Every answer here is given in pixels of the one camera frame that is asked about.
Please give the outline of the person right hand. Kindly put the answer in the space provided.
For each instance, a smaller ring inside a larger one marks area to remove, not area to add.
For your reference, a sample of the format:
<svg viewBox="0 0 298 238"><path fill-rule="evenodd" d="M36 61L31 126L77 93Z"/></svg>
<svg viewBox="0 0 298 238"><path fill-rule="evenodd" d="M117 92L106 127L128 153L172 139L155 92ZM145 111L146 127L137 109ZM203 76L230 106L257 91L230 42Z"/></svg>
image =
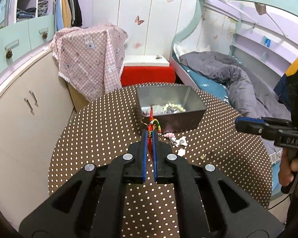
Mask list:
<svg viewBox="0 0 298 238"><path fill-rule="evenodd" d="M281 186L288 186L293 181L294 175L292 172L298 172L298 158L290 163L288 161L288 149L284 148L278 174ZM298 197L298 184L295 190L295 195Z"/></svg>

